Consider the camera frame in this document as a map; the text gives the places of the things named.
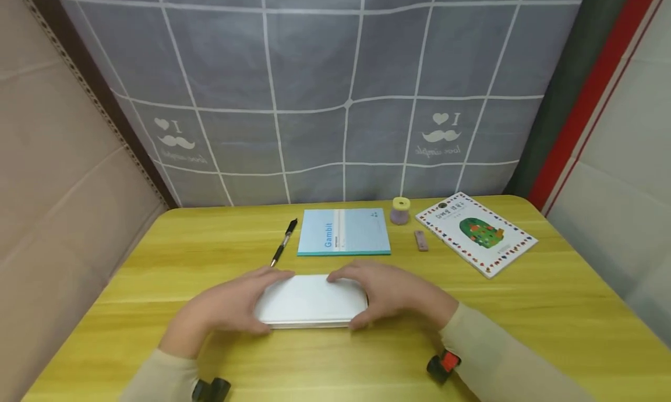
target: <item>red clamp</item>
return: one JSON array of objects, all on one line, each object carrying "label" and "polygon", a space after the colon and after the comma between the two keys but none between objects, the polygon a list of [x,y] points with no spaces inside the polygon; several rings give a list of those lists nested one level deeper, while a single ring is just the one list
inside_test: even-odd
[{"label": "red clamp", "polygon": [[440,357],[433,356],[426,367],[433,380],[441,385],[450,378],[452,371],[461,363],[461,358],[455,353],[444,350]]}]

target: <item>light blue notebook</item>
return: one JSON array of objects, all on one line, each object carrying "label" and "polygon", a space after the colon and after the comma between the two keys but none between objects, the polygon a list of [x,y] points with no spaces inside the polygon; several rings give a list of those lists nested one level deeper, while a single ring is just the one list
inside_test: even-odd
[{"label": "light blue notebook", "polygon": [[381,208],[305,210],[298,256],[389,255]]}]

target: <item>book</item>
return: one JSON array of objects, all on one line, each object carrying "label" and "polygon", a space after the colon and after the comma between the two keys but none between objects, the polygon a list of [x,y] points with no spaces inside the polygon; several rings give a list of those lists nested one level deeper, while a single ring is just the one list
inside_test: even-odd
[{"label": "book", "polygon": [[389,255],[381,208],[305,210],[298,256]]},{"label": "book", "polygon": [[443,199],[415,218],[487,278],[502,272],[538,243],[534,236],[464,193]]},{"label": "book", "polygon": [[266,288],[255,307],[256,318],[274,329],[346,327],[366,310],[366,292],[359,283],[328,275],[296,275]]}]

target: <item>white box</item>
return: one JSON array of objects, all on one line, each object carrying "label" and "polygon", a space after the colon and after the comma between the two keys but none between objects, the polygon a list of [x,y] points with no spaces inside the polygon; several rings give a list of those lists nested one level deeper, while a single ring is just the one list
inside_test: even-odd
[{"label": "white box", "polygon": [[366,310],[368,298],[359,283],[327,275],[296,275],[266,288],[255,315],[274,329],[346,327]]}]

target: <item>white wall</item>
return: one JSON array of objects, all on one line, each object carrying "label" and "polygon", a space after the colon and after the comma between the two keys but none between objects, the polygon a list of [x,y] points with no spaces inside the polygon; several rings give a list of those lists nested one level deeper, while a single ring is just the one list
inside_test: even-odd
[{"label": "white wall", "polygon": [[548,219],[671,346],[671,0],[662,0]]},{"label": "white wall", "polygon": [[0,0],[0,401],[164,211],[22,0]]}]

